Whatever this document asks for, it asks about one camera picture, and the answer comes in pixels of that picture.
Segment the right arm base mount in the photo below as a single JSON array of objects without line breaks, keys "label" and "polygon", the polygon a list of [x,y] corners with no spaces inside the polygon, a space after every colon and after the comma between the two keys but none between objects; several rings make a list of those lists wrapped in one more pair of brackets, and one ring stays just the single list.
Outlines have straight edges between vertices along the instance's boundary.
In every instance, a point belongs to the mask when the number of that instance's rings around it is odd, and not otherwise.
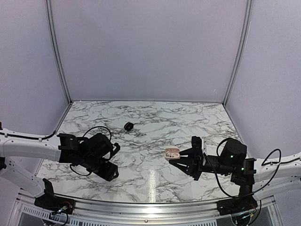
[{"label": "right arm base mount", "polygon": [[238,197],[229,198],[217,202],[217,210],[220,216],[231,215],[231,221],[235,226],[248,226],[257,212],[257,201],[252,195],[252,185],[240,186]]}]

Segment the black earbud charging case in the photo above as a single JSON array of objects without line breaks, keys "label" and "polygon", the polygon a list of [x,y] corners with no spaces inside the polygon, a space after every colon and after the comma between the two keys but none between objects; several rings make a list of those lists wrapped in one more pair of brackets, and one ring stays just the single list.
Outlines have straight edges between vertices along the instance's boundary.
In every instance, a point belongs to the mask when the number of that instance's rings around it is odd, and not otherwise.
[{"label": "black earbud charging case", "polygon": [[131,123],[131,122],[127,122],[127,123],[124,125],[124,129],[125,129],[126,131],[131,131],[131,130],[133,129],[133,127],[134,127],[134,124]]}]

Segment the white earbud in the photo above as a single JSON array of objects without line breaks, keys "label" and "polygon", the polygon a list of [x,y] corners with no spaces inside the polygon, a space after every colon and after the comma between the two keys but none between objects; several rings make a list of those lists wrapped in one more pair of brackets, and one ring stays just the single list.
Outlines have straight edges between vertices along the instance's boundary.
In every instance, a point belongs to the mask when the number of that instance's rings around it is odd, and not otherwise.
[{"label": "white earbud", "polygon": [[179,154],[168,152],[168,153],[166,153],[165,157],[167,157],[167,158],[178,158]]}]

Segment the aluminium front rail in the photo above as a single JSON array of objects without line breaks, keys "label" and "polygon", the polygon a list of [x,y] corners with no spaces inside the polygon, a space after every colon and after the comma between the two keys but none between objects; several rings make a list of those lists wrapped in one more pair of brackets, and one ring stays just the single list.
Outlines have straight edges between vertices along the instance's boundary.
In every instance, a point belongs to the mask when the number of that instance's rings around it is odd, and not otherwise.
[{"label": "aluminium front rail", "polygon": [[73,212],[51,217],[50,211],[36,207],[34,198],[20,190],[9,226],[41,226],[44,223],[69,226],[231,226],[242,216],[220,215],[215,201],[183,203],[124,203],[72,198]]}]

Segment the white earbud charging case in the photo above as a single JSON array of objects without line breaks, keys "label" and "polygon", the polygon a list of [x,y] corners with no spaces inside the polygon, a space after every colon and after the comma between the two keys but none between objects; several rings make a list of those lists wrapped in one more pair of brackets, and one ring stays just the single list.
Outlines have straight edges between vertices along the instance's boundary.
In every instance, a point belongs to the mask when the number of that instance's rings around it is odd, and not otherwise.
[{"label": "white earbud charging case", "polygon": [[176,146],[168,146],[165,148],[165,159],[178,160],[180,159],[180,149]]}]

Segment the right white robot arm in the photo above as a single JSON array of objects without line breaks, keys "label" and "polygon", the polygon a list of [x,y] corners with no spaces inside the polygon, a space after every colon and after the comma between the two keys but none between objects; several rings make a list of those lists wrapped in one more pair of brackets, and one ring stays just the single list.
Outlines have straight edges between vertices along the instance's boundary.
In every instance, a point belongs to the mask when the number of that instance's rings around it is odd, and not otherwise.
[{"label": "right white robot arm", "polygon": [[282,157],[280,149],[272,159],[269,154],[265,159],[247,158],[246,145],[233,138],[224,139],[222,152],[208,155],[203,140],[193,136],[191,148],[181,151],[176,146],[165,148],[165,159],[173,166],[199,180],[202,173],[230,176],[230,181],[239,186],[239,194],[233,200],[233,207],[243,211],[251,204],[251,197],[256,200],[268,196],[297,190],[301,187],[301,154]]}]

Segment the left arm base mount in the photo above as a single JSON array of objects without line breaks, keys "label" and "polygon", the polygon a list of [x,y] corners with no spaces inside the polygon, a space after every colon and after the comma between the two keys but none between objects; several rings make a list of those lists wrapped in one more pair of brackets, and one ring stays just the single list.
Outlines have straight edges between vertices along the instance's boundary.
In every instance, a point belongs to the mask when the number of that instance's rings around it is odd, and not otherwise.
[{"label": "left arm base mount", "polygon": [[55,215],[65,214],[66,220],[62,226],[66,226],[69,223],[69,215],[73,213],[75,200],[70,198],[63,198],[54,194],[52,183],[47,179],[42,180],[44,182],[43,195],[35,198],[34,205],[41,207],[52,212],[49,215],[49,219]]}]

